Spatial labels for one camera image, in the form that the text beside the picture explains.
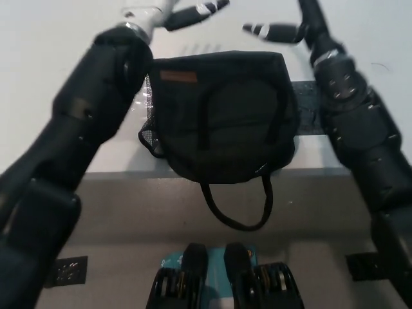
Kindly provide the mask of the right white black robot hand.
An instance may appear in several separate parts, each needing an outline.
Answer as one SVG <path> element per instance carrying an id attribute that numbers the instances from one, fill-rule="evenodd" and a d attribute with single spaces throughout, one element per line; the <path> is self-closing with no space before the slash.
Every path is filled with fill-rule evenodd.
<path id="1" fill-rule="evenodd" d="M 242 30 L 257 38 L 284 44 L 297 44 L 305 40 L 310 50 L 332 46 L 326 19 L 318 1 L 298 1 L 302 21 L 300 25 L 285 23 L 244 24 Z"/>

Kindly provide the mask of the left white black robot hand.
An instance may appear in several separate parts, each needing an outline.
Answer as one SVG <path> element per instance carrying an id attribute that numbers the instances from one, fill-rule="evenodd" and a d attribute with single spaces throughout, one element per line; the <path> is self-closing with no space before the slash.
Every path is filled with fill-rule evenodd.
<path id="1" fill-rule="evenodd" d="M 178 1 L 127 1 L 122 8 L 121 26 L 132 29 L 146 44 L 153 39 L 154 30 L 168 32 L 202 23 L 230 4 L 227 0 L 197 1 L 195 5 L 175 10 Z"/>

